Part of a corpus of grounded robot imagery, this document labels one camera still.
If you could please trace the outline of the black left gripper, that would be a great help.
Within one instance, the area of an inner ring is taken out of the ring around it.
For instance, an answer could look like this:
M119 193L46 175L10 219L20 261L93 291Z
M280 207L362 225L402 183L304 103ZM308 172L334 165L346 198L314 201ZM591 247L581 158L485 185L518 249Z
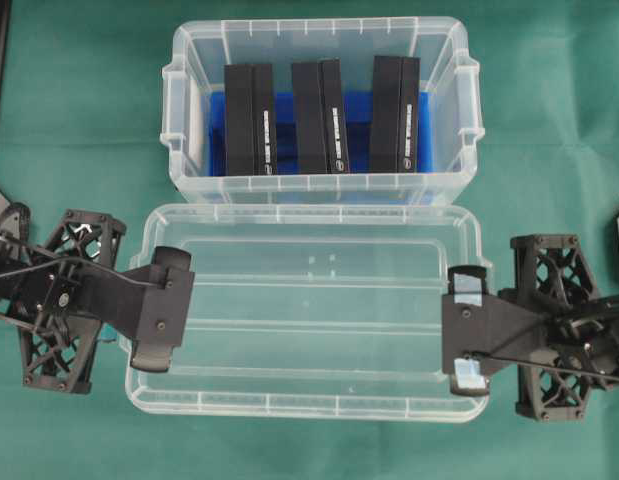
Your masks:
M68 210L43 245L0 228L0 320L18 335L22 383L86 395L101 320L79 306L88 273L112 272L125 224L105 213ZM169 371L182 345L195 274L191 255L158 246L141 269L140 315L127 320L129 366Z

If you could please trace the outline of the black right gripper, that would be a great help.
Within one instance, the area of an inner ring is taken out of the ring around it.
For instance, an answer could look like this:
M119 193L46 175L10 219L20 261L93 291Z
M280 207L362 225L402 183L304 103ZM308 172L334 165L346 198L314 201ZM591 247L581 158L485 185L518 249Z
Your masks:
M453 395L484 397L491 378L523 357L517 414L580 420L594 391L619 387L619 295L600 294L575 235L518 236L510 246L512 298L540 315L538 346L526 355L520 345L487 347L519 334L516 306L489 293L485 267L451 267L442 296L442 373Z

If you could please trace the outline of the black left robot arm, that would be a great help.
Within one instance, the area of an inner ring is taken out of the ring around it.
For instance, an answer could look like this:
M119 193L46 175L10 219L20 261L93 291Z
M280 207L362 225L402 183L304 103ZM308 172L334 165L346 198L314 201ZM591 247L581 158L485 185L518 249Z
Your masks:
M0 320L14 326L28 388L85 395L104 326L131 343L131 368L169 371L194 284L191 255L157 246L148 265L115 268L125 224L66 210L47 241L29 241L31 212L0 192Z

